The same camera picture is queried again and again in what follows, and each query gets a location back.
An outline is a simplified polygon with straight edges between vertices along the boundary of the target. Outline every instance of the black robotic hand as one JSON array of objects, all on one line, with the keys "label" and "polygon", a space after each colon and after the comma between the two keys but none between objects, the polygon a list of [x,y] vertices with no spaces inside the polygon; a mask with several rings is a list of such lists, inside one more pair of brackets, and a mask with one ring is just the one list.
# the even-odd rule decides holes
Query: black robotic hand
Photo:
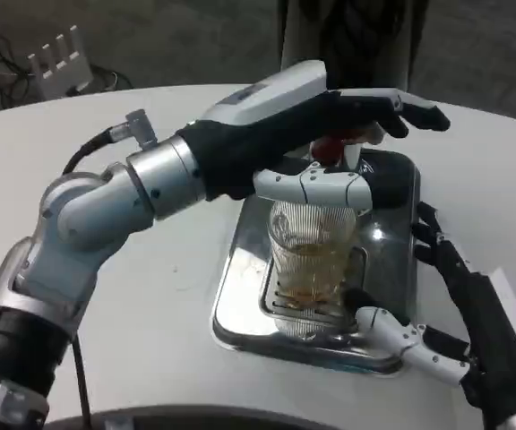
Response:
[{"label": "black robotic hand", "polygon": [[435,208],[421,202],[417,214],[423,222],[412,230],[424,245],[416,246],[415,255],[442,275],[469,333],[471,370],[461,385],[468,402],[483,411],[486,427],[494,428],[516,415],[516,315],[498,293],[509,285],[494,285],[471,269]]}]

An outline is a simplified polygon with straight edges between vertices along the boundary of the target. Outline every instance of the ribbed glass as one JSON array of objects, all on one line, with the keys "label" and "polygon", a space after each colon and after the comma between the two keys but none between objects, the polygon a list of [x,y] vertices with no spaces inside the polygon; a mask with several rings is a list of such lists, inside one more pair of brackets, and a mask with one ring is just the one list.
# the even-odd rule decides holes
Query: ribbed glass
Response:
[{"label": "ribbed glass", "polygon": [[279,294],[303,303],[330,300],[348,265],[356,211],[275,202],[270,235]]}]

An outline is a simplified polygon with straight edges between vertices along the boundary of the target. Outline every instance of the round table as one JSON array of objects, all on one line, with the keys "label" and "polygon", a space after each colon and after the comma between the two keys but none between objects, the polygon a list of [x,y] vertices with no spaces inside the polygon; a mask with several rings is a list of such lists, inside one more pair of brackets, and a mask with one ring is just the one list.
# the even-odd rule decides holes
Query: round table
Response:
[{"label": "round table", "polygon": [[[92,135],[144,108],[160,139],[237,85],[121,91],[0,112],[0,264],[35,228],[40,196]],[[442,105],[447,133],[411,130],[381,148],[403,152],[422,174],[422,198],[441,211],[468,258],[502,266],[516,289],[516,120]],[[80,169],[100,172],[136,151],[111,145]],[[94,411],[159,404],[265,409],[338,428],[481,428],[459,389],[415,369],[378,378],[226,350],[212,338],[211,308],[240,202],[202,202],[130,237],[99,273],[81,326]],[[420,322],[466,338],[441,278],[419,266]],[[49,396],[49,420],[80,414],[69,351]]]}]

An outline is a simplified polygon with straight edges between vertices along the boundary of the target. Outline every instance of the robotic hand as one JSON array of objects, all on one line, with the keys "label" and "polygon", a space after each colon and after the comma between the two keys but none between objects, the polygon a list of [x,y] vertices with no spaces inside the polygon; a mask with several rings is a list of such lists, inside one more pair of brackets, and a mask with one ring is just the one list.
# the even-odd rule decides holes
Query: robotic hand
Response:
[{"label": "robotic hand", "polygon": [[[99,268],[129,235],[150,228],[155,219],[222,194],[242,199],[258,193],[360,210],[403,204],[406,185],[395,175],[313,172],[317,166],[304,170],[301,162],[284,158],[288,151],[324,135],[373,122],[394,137],[405,137],[408,128],[400,116],[421,129],[449,127],[434,104],[402,91],[328,90],[323,63],[310,61],[226,97],[163,142],[157,142],[146,116],[138,113],[84,145],[83,152],[134,136],[142,150],[102,175],[72,173],[58,178],[43,195],[33,235],[5,257],[0,268],[0,428],[43,426],[56,366],[75,337]],[[436,262],[443,247],[428,243],[428,261]],[[486,297],[472,300],[465,287],[469,284],[460,285],[452,288],[459,293],[451,295],[469,312],[465,319],[471,338],[488,336],[492,341],[476,343],[476,348],[483,348],[477,357],[485,367],[469,379],[481,381],[485,391],[495,385],[502,390],[516,376],[516,355],[494,364],[491,345],[508,351],[516,346],[511,344],[515,331],[505,330],[510,327],[506,318],[498,330],[486,324],[482,330],[469,326],[476,323],[474,310],[487,308]],[[489,306],[502,309],[499,298],[485,294],[493,300]],[[496,366],[497,374],[509,369],[502,385],[499,378],[496,382],[486,377],[489,364]],[[495,397],[501,394],[496,391]],[[486,401],[483,407],[501,405],[479,398]],[[516,406],[507,410],[516,413]]]},{"label": "robotic hand", "polygon": [[516,429],[516,298],[501,270],[474,271],[441,228],[437,211],[421,202],[424,222],[412,226],[419,261],[442,275],[467,327],[470,345],[424,324],[414,326],[380,307],[366,293],[345,296],[358,329],[376,346],[465,391],[483,413],[486,428]]}]

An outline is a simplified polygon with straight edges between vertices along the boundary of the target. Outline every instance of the metal tray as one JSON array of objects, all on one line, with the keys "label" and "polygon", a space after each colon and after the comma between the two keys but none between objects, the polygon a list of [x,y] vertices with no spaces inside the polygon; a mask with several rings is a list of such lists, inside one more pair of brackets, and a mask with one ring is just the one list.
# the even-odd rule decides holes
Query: metal tray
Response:
[{"label": "metal tray", "polygon": [[[405,207],[372,211],[358,219],[352,258],[361,258],[364,269],[355,271],[357,278],[347,276],[346,287],[361,286],[393,312],[411,317],[416,265],[409,225],[416,217],[419,173],[400,154],[374,150],[363,154],[371,160],[376,152],[380,159],[385,156],[388,162],[406,169],[414,186]],[[398,358],[368,345],[356,333],[355,322],[344,320],[339,309],[316,312],[273,304],[284,303],[284,297],[276,294],[276,273],[272,270],[266,224],[271,205],[256,197],[246,199],[243,205],[212,314],[212,329],[219,343],[334,369],[379,374],[400,370]]]}]

